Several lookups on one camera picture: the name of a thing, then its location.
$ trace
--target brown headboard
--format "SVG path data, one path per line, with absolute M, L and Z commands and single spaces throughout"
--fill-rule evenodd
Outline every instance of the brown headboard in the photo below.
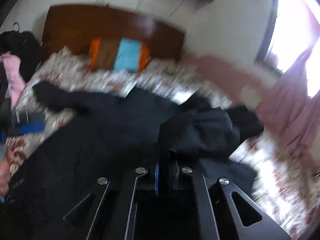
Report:
M 155 19 L 110 7 L 68 4 L 51 6 L 42 35 L 42 59 L 67 46 L 74 54 L 88 54 L 96 37 L 143 41 L 154 58 L 180 60 L 184 33 Z

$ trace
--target pillow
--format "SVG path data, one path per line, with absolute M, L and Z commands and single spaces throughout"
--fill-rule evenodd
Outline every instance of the pillow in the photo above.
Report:
M 95 38 L 90 44 L 89 69 L 140 72 L 147 66 L 149 54 L 150 50 L 141 41 Z

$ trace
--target sunlit bed sheet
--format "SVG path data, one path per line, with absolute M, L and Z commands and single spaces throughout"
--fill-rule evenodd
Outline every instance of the sunlit bed sheet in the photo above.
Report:
M 201 82 L 190 69 L 171 61 L 153 60 L 140 74 L 89 72 L 87 66 L 86 57 L 72 55 L 68 48 L 64 48 L 52 54 L 34 74 L 18 101 L 17 110 L 45 111 L 47 123 L 43 133 L 7 139 L 6 146 L 15 153 L 11 174 L 40 143 L 75 115 L 70 109 L 55 114 L 36 102 L 31 88 L 41 80 L 48 80 L 68 91 L 114 93 L 120 97 L 125 97 L 134 86 L 138 86 L 178 104 L 198 91 L 212 107 L 227 108 L 232 103 L 213 84 Z M 296 240 L 316 214 L 319 180 L 303 169 L 298 160 L 292 160 L 281 151 L 266 131 L 260 137 L 242 143 L 230 159 L 247 163 L 258 172 L 253 184 L 254 201 Z

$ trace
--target silver screw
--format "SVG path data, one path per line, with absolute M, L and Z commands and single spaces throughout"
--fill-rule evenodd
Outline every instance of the silver screw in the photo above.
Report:
M 184 167 L 184 168 L 182 168 L 181 170 L 182 170 L 182 172 L 185 173 L 185 174 L 189 174 L 189 173 L 192 172 L 192 169 L 189 168 L 189 167 Z
M 105 178 L 105 177 L 101 177 L 101 178 L 98 179 L 97 182 L 98 182 L 98 184 L 100 184 L 100 185 L 105 185 L 105 184 L 107 184 L 108 180 L 107 180 L 107 178 Z
M 146 172 L 145 168 L 142 168 L 142 167 L 136 168 L 136 173 L 138 173 L 138 174 L 143 174 L 145 172 Z
M 220 178 L 219 182 L 222 185 L 228 185 L 230 183 L 230 181 L 227 178 Z

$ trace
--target pink curtain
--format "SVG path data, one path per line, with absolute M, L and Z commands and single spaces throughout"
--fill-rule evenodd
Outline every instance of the pink curtain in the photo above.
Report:
M 265 126 L 278 135 L 283 147 L 315 171 L 308 149 L 320 125 L 320 91 L 307 95 L 306 61 L 312 50 L 303 52 L 256 108 Z

